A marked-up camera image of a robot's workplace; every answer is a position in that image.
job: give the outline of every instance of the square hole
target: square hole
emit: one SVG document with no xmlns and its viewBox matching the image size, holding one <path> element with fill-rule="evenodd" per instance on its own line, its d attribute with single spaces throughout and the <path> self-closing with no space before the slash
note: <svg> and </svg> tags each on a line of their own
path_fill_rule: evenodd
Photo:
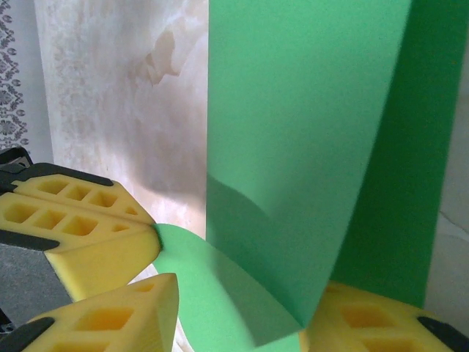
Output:
<svg viewBox="0 0 469 352">
<path fill-rule="evenodd" d="M 78 331 L 120 330 L 133 313 L 131 308 L 102 308 L 87 313 L 77 323 Z"/>
<path fill-rule="evenodd" d="M 82 187 L 82 186 L 75 186 L 73 187 L 67 195 L 65 195 L 67 198 L 74 199 L 74 200 L 82 200 L 86 195 L 91 192 L 90 188 L 87 187 Z"/>
<path fill-rule="evenodd" d="M 63 342 L 56 344 L 51 352 L 104 352 L 108 342 Z"/>
<path fill-rule="evenodd" d="M 129 226 L 122 225 L 122 224 L 115 224 L 111 229 L 112 232 L 119 232 L 119 231 L 124 231 L 124 230 L 129 230 Z"/>
<path fill-rule="evenodd" d="M 86 236 L 95 229 L 97 221 L 81 216 L 75 216 L 64 228 L 63 232 L 69 235 Z"/>
<path fill-rule="evenodd" d="M 362 341 L 369 352 L 420 352 L 412 340 L 369 339 Z"/>
<path fill-rule="evenodd" d="M 125 213 L 130 215 L 137 215 L 137 210 L 133 209 L 132 207 L 128 207 L 125 209 Z"/>
<path fill-rule="evenodd" d="M 96 192 L 96 194 L 89 200 L 91 204 L 98 207 L 110 208 L 116 202 L 117 197 L 110 193 Z"/>
<path fill-rule="evenodd" d="M 149 292 L 152 290 L 152 288 L 154 287 L 153 284 L 146 284 L 146 285 L 142 285 L 140 287 L 138 287 L 136 289 L 137 292 Z"/>
<path fill-rule="evenodd" d="M 50 194 L 59 194 L 62 189 L 68 185 L 68 182 L 61 180 L 50 180 L 41 183 L 37 189 Z"/>
<path fill-rule="evenodd" d="M 38 210 L 39 208 L 33 207 L 31 205 L 14 204 L 5 211 L 4 216 L 5 220 L 7 221 L 22 224 Z"/>
<path fill-rule="evenodd" d="M 58 211 L 47 210 L 36 220 L 34 226 L 52 230 L 67 214 Z"/>
<path fill-rule="evenodd" d="M 394 325 L 376 304 L 350 304 L 342 307 L 341 313 L 352 328 L 385 328 Z"/>
</svg>

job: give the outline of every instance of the curved green paper sheet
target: curved green paper sheet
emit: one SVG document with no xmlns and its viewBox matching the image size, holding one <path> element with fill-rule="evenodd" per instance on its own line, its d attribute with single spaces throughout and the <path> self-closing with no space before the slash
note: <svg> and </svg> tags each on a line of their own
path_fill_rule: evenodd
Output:
<svg viewBox="0 0 469 352">
<path fill-rule="evenodd" d="M 468 0 L 413 2 L 334 280 L 424 305 L 468 18 Z"/>
<path fill-rule="evenodd" d="M 302 327 L 347 233 L 410 4 L 210 2 L 206 238 Z"/>
<path fill-rule="evenodd" d="M 195 351 L 300 351 L 299 324 L 244 270 L 192 232 L 155 229 L 163 250 L 154 265 L 177 275 L 179 316 Z"/>
</svg>

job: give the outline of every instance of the yellow sponge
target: yellow sponge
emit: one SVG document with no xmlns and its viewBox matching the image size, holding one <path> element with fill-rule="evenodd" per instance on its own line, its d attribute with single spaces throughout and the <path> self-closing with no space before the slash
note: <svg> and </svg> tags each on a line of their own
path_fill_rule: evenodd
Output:
<svg viewBox="0 0 469 352">
<path fill-rule="evenodd" d="M 331 282 L 302 352 L 451 352 L 417 317 L 433 316 L 401 302 Z"/>
<path fill-rule="evenodd" d="M 116 181 L 112 186 L 56 174 L 16 180 L 14 192 L 151 225 L 152 217 Z"/>
<path fill-rule="evenodd" d="M 176 275 L 161 274 L 40 315 L 0 347 L 23 352 L 170 352 L 178 306 Z"/>
<path fill-rule="evenodd" d="M 126 285 L 160 251 L 148 225 L 14 193 L 0 196 L 0 229 L 58 241 L 44 254 L 74 301 Z"/>
</svg>

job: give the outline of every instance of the honeycomb foam pad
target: honeycomb foam pad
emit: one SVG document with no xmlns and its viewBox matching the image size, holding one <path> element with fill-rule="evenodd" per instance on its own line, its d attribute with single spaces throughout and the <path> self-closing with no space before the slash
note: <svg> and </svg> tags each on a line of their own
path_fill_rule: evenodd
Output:
<svg viewBox="0 0 469 352">
<path fill-rule="evenodd" d="M 53 164 L 0 170 L 0 189 L 151 225 L 152 217 L 116 181 Z"/>
<path fill-rule="evenodd" d="M 37 316 L 0 351 L 170 352 L 178 306 L 176 275 L 157 275 Z"/>
<path fill-rule="evenodd" d="M 331 282 L 310 326 L 300 333 L 301 351 L 453 351 L 419 321 L 422 317 L 435 318 L 408 304 Z"/>
<path fill-rule="evenodd" d="M 0 302 L 16 326 L 126 285 L 160 251 L 148 225 L 14 193 L 0 196 L 0 229 Z"/>
</svg>

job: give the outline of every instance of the gray surface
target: gray surface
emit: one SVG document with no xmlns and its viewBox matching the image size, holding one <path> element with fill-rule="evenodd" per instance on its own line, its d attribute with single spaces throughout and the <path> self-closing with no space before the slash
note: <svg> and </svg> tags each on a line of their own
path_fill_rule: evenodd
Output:
<svg viewBox="0 0 469 352">
<path fill-rule="evenodd" d="M 44 252 L 0 243 L 0 306 L 16 326 L 70 303 Z"/>
</svg>

